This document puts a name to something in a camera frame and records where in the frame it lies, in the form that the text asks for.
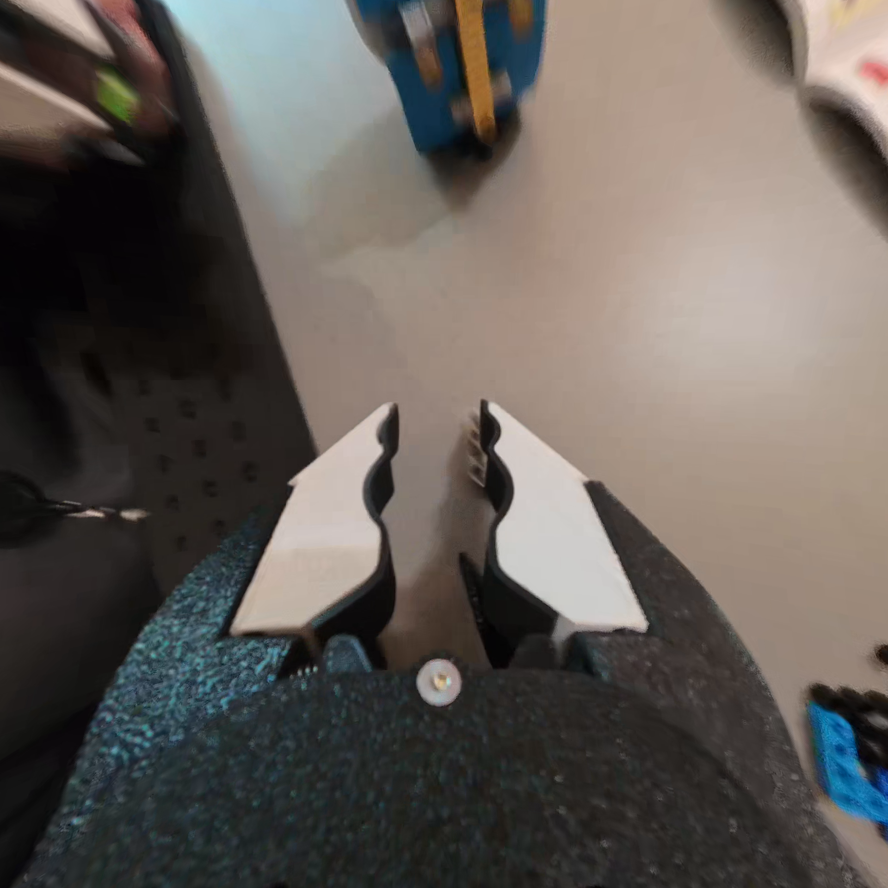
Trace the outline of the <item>black dimpled pad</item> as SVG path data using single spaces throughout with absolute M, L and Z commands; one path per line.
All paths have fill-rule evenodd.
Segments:
M 100 366 L 128 446 L 139 526 L 168 594 L 249 517 L 272 518 L 315 443 L 197 74 L 170 2 L 136 2 L 166 63 L 172 137 L 109 161 L 78 249 Z

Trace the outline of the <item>person's grey sweatshirt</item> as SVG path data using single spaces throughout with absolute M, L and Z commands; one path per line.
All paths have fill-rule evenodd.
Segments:
M 128 507 L 135 484 L 109 393 L 82 358 L 2 335 L 2 473 L 55 500 Z M 58 807 L 95 708 L 161 593 L 142 532 L 52 519 L 2 540 L 1 879 Z

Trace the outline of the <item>black zipper pull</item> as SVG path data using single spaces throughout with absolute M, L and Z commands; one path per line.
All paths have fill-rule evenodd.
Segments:
M 67 519 L 112 524 L 142 522 L 151 516 L 139 507 L 117 507 L 61 500 L 16 472 L 1 472 L 1 548 L 11 549 L 50 534 Z

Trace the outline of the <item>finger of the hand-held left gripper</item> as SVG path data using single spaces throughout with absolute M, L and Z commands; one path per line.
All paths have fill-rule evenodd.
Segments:
M 99 135 L 113 133 L 112 127 L 85 105 L 1 63 L 2 135 L 46 135 L 68 130 Z
M 115 53 L 95 18 L 80 1 L 28 1 L 28 15 L 57 37 L 111 61 Z

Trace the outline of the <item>white instruction booklet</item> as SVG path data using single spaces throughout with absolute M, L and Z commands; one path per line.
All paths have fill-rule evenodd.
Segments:
M 887 3 L 781 1 L 815 146 L 886 238 Z

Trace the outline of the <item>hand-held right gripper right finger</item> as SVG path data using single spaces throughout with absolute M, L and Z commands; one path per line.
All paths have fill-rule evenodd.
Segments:
M 487 399 L 479 406 L 479 472 L 493 510 L 480 606 L 498 643 L 516 652 L 541 636 L 562 655 L 577 635 L 649 633 L 591 479 Z

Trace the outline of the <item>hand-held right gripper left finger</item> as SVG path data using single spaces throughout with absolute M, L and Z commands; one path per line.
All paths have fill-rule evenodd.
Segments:
M 398 407 L 387 402 L 290 480 L 232 636 L 321 634 L 383 577 L 390 552 L 381 513 L 394 492 L 398 444 Z

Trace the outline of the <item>pile of loose toy bricks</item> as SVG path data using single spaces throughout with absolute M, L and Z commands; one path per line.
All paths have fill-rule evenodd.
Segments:
M 843 813 L 887 840 L 887 695 L 814 683 L 805 704 L 817 781 Z

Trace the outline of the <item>person's left hand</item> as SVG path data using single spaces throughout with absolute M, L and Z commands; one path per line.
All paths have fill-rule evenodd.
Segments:
M 134 131 L 154 142 L 169 139 L 178 124 L 170 71 L 148 34 L 139 4 L 87 1 L 85 5 L 139 96 Z

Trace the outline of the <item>lime round toy brick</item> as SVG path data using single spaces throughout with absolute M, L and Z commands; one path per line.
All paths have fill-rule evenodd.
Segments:
M 142 99 L 135 86 L 118 68 L 97 66 L 94 92 L 100 110 L 128 127 L 136 124 Z

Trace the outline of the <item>blue toy brick vehicle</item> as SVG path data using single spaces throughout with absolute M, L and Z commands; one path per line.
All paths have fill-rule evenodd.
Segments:
M 492 146 L 537 82 L 545 1 L 346 2 L 385 64 L 422 154 L 473 139 Z

